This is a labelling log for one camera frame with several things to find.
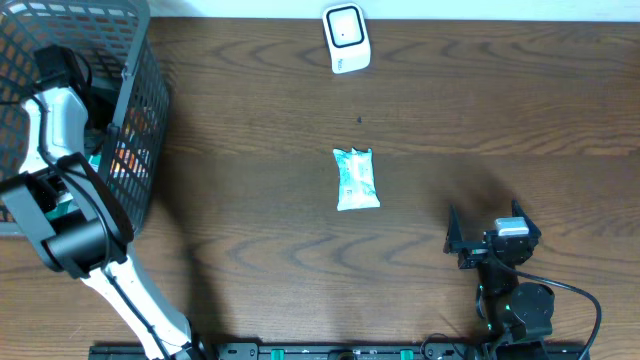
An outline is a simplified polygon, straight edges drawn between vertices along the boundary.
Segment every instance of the basket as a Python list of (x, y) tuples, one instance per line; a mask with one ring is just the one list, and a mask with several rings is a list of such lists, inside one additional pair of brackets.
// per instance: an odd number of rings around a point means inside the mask
[[(136, 233), (149, 205), (167, 129), (169, 94), (147, 39), (145, 0), (8, 1), (0, 15), (2, 101), (20, 100), (15, 86), (38, 80), (33, 52), (60, 45), (91, 65), (92, 90), (112, 92), (113, 120), (94, 169), (127, 212)], [(17, 174), (28, 146), (29, 118), (0, 107), (0, 181)], [(19, 233), (0, 204), (0, 233)]]

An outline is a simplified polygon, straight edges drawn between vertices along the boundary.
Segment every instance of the teal object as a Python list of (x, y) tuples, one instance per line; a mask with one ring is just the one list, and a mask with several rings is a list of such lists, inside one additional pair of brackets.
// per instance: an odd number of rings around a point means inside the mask
[(271, 360), (284, 360), (284, 350), (271, 350)]
[(400, 351), (400, 360), (413, 360), (413, 351), (411, 350)]

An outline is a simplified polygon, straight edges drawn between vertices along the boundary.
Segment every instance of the wood grain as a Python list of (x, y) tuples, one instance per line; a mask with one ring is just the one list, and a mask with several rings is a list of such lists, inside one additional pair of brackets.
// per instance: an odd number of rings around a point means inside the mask
[[(523, 269), (596, 295), (594, 359), (640, 356), (640, 32), (632, 24), (371, 21), (371, 66), (331, 74), (317, 21), (154, 19), (171, 125), (139, 254), (209, 338), (473, 338), (473, 271), (442, 253), (517, 197)], [(382, 207), (338, 213), (333, 148), (372, 148)], [(92, 290), (0, 239), (0, 357), (135, 341)], [(555, 340), (592, 305), (556, 291)]]

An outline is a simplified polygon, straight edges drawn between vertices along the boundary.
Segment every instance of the light blue pouch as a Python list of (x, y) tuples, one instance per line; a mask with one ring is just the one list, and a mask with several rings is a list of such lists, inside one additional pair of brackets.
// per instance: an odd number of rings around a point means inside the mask
[(338, 211), (380, 207), (373, 181), (373, 151), (334, 149), (340, 170)]

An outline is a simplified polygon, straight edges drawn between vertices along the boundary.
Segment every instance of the black square outline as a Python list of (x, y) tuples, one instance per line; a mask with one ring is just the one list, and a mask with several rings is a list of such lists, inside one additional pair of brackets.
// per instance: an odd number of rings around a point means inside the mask
[[(355, 42), (355, 43), (348, 43), (348, 44), (344, 44), (344, 45), (337, 45), (336, 44), (336, 39), (333, 38), (333, 31), (331, 31), (331, 20), (329, 20), (329, 15), (331, 15), (332, 12), (336, 12), (336, 11), (342, 11), (342, 10), (347, 10), (347, 9), (353, 9), (356, 12), (356, 18), (358, 19), (358, 26), (360, 27), (360, 35), (362, 35), (362, 39), (360, 39), (360, 41)], [(337, 9), (332, 9), (329, 10), (327, 12), (327, 15), (325, 16), (325, 19), (327, 19), (327, 25), (328, 25), (328, 30), (329, 30), (329, 35), (331, 35), (331, 42), (333, 43), (333, 46), (335, 46), (336, 48), (344, 48), (347, 46), (354, 46), (354, 45), (359, 45), (362, 44), (364, 42), (364, 29), (362, 28), (362, 23), (360, 22), (360, 11), (358, 11), (358, 9), (353, 6), (353, 5), (349, 5), (349, 6), (345, 6), (343, 8), (337, 8)]]

